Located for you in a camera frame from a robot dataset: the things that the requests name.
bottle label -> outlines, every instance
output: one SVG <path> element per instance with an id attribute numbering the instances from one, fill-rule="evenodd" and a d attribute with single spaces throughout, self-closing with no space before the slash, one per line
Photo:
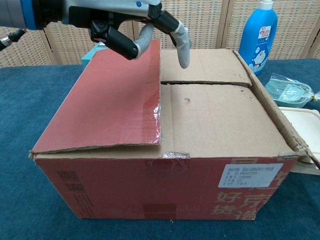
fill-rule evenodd
<path id="1" fill-rule="evenodd" d="M 271 31 L 271 26 L 263 26 L 259 30 L 258 44 L 255 49 L 255 53 L 251 59 L 249 67 L 256 73 L 265 66 L 267 57 L 269 55 L 268 51 L 268 40 Z"/>
<path id="2" fill-rule="evenodd" d="M 262 26 L 259 30 L 258 39 L 268 38 L 270 35 L 271 26 Z"/>

robotic hand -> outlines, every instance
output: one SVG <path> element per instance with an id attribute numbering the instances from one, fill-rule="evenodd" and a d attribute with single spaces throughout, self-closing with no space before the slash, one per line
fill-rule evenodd
<path id="1" fill-rule="evenodd" d="M 163 10 L 160 0 L 0 0 L 0 9 L 0 26 L 41 30 L 62 21 L 89 29 L 92 41 L 105 43 L 129 60 L 147 50 L 156 27 L 171 37 L 181 67 L 189 66 L 188 29 Z M 146 24 L 136 41 L 118 31 L 122 22 L 131 20 Z"/>

torn cardboard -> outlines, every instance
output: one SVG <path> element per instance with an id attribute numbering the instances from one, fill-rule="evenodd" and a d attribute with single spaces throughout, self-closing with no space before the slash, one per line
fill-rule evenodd
<path id="1" fill-rule="evenodd" d="M 252 220 L 307 155 L 236 53 L 192 50 L 189 74 L 176 54 L 161 54 L 159 145 L 32 153 L 78 217 Z"/>

wicker screen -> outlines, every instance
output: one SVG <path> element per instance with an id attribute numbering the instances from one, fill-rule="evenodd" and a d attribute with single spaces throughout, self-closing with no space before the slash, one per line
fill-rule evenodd
<path id="1" fill-rule="evenodd" d="M 258 0 L 235 0 L 226 47 L 238 50 L 244 26 Z M 320 16 L 320 0 L 276 0 L 278 29 L 270 59 L 297 59 Z"/>
<path id="2" fill-rule="evenodd" d="M 120 26 L 119 31 L 127 34 L 125 22 Z M 91 41 L 88 29 L 76 28 L 72 25 L 50 23 L 45 33 L 59 64 L 80 64 L 81 58 L 96 44 Z"/>
<path id="3" fill-rule="evenodd" d="M 0 27 L 0 38 L 15 30 L 15 28 Z M 0 52 L 0 68 L 50 65 L 51 63 L 45 42 L 43 42 L 39 31 L 29 31 L 18 43 Z"/>
<path id="4" fill-rule="evenodd" d="M 223 0 L 163 0 L 165 10 L 189 28 L 189 36 L 194 49 L 215 49 Z M 154 38 L 162 39 L 163 49 L 174 45 L 169 36 L 155 30 Z"/>
<path id="5" fill-rule="evenodd" d="M 320 47 L 319 47 L 318 50 L 315 52 L 314 57 L 317 58 L 317 59 L 320 59 Z"/>

cardboard edge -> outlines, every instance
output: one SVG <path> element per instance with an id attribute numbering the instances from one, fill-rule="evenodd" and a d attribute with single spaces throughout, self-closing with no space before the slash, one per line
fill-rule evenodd
<path id="1" fill-rule="evenodd" d="M 260 101 L 264 110 L 271 118 L 276 128 L 284 138 L 287 145 L 298 154 L 298 157 L 310 157 L 314 158 L 313 154 L 310 152 L 308 145 L 302 139 L 302 137 L 298 134 L 298 132 L 294 129 L 291 123 L 288 121 L 286 116 L 281 112 L 280 108 L 277 106 L 275 101 L 270 97 L 265 87 L 262 85 L 257 76 L 251 71 L 249 66 L 246 64 L 244 59 L 240 56 L 237 51 L 233 51 L 235 56 L 238 58 L 243 68 L 245 69 L 248 77 L 252 82 L 252 86 L 250 87 L 253 94 Z"/>
<path id="2" fill-rule="evenodd" d="M 38 154 L 56 154 L 63 152 L 72 152 L 77 150 L 92 150 L 92 149 L 106 149 L 106 148 L 114 148 L 114 147 L 141 147 L 141 146 L 158 146 L 159 141 L 147 143 L 147 144 L 115 144 L 115 145 L 96 145 L 96 146 L 83 146 L 83 147 L 74 147 L 74 148 L 65 148 L 65 149 L 56 149 L 52 151 L 42 151 L 42 152 L 34 152 L 32 150 L 29 151 L 29 158 L 35 159 L 34 156 Z"/>

